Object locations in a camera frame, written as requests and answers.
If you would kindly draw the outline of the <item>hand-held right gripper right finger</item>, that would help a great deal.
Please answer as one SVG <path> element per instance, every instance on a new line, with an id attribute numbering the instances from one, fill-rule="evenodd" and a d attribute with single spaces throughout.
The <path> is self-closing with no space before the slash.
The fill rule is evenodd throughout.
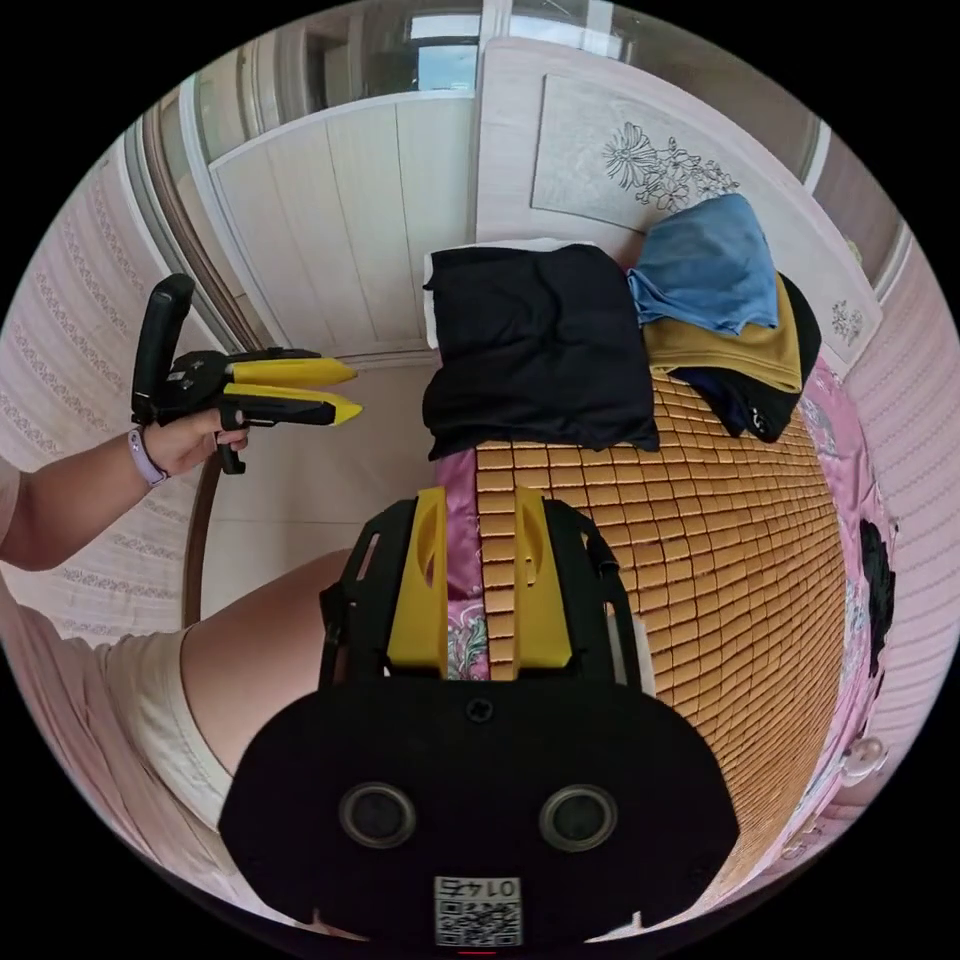
<path id="1" fill-rule="evenodd" d="M 542 494 L 515 489 L 514 658 L 516 669 L 564 669 L 572 648 Z"/>

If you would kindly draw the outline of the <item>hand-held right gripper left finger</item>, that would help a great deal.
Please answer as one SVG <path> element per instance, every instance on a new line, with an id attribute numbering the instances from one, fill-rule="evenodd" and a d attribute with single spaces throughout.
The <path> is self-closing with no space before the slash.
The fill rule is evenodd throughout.
<path id="1" fill-rule="evenodd" d="M 387 658 L 393 674 L 445 679 L 448 671 L 447 502 L 441 486 L 413 510 Z"/>

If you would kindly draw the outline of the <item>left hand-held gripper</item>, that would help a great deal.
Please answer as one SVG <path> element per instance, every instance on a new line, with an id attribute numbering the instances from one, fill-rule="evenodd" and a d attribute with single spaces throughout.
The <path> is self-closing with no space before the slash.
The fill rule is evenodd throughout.
<path id="1" fill-rule="evenodd" d="M 363 412 L 348 398 L 310 389 L 348 382 L 357 372 L 319 353 L 272 347 L 226 355 L 193 351 L 152 378 L 137 369 L 133 392 L 133 457 L 145 477 L 165 477 L 148 459 L 142 429 L 215 408 L 223 426 L 339 426 Z"/>

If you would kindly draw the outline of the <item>person's left hand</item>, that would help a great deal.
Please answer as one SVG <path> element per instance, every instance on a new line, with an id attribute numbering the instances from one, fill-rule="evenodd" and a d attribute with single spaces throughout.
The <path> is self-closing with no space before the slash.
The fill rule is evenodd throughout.
<path id="1" fill-rule="evenodd" d="M 142 429 L 146 456 L 168 477 L 190 472 L 219 447 L 239 453 L 247 445 L 247 435 L 241 414 L 234 414 L 224 428 L 221 413 L 215 408 Z"/>

